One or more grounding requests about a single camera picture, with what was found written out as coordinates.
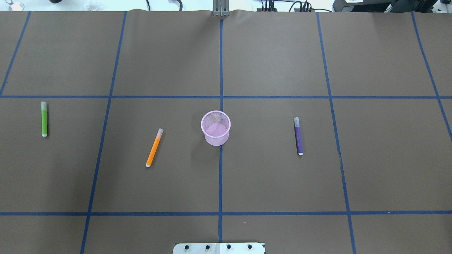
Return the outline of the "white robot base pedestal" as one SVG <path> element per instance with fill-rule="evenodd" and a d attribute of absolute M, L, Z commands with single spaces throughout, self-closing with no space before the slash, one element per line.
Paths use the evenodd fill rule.
<path fill-rule="evenodd" d="M 173 254 L 265 254 L 264 243 L 230 242 L 230 243 L 179 243 Z"/>

